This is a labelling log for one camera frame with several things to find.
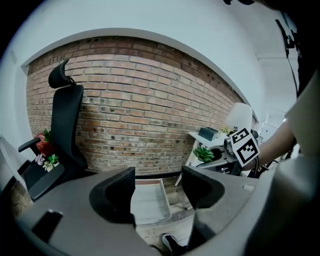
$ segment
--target black office chair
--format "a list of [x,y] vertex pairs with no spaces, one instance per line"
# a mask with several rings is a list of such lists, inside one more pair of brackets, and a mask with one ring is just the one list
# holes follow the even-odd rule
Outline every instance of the black office chair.
[[[77,85],[71,77],[65,75],[65,65],[68,60],[64,60],[54,68],[48,79],[50,87],[60,88],[53,96],[51,118],[52,145],[60,151],[60,164],[47,172],[42,166],[32,162],[25,170],[22,177],[33,201],[58,184],[94,174],[85,171],[88,167],[87,161],[75,144],[84,87]],[[40,139],[34,138],[21,145],[18,151],[30,148],[35,155],[38,155],[40,153],[36,147],[38,142]]]

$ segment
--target white wall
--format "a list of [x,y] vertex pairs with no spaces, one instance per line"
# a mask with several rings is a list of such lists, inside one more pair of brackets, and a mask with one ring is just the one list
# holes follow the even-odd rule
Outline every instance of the white wall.
[[25,181],[18,173],[18,169],[24,162],[24,157],[4,137],[0,136],[0,192],[12,176],[26,187]]
[[[290,20],[288,27],[279,11],[271,10],[262,4],[254,3],[247,6],[234,1],[227,9],[245,29],[253,44],[265,77],[264,101],[269,112],[267,119],[270,119],[272,125],[279,127],[285,113],[296,101],[296,90],[282,34],[275,20],[281,22],[286,34],[291,37],[291,29],[294,32],[297,29]],[[289,59],[299,84],[297,57],[296,49],[290,49]]]
[[[31,138],[24,66],[66,43],[95,36],[158,41],[200,60],[266,116],[261,67],[248,35],[221,0],[49,0],[26,20],[0,64],[1,130],[18,148]],[[26,158],[34,157],[30,152]]]

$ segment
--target black shoe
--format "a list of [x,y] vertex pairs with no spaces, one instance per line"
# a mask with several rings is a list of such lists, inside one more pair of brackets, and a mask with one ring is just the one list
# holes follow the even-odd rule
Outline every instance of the black shoe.
[[170,234],[163,234],[161,238],[162,242],[166,247],[168,247],[173,256],[179,256],[186,252],[187,247],[181,246],[174,236]]

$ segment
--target white desk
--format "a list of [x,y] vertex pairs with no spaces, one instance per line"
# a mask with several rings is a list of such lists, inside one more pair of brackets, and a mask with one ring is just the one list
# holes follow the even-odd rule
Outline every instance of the white desk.
[[[223,145],[225,139],[228,138],[228,136],[224,133],[221,136],[214,138],[213,140],[207,140],[206,138],[199,136],[198,132],[195,132],[195,131],[189,131],[189,134],[195,138],[195,142],[193,144],[192,151],[191,151],[185,165],[186,166],[194,166],[194,167],[202,163],[200,160],[198,160],[198,158],[194,154],[194,149],[196,149],[198,147],[199,143],[202,143],[207,148],[212,148],[213,146]],[[181,178],[182,178],[182,175],[180,174],[179,178],[176,180],[176,182],[174,184],[175,186],[177,186],[179,184]]]

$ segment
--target table lamp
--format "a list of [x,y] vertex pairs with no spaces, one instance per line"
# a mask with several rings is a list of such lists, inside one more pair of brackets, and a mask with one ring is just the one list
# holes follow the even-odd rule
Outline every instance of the table lamp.
[[224,123],[230,128],[236,127],[238,130],[246,128],[250,132],[252,116],[253,110],[251,106],[236,102],[226,116]]

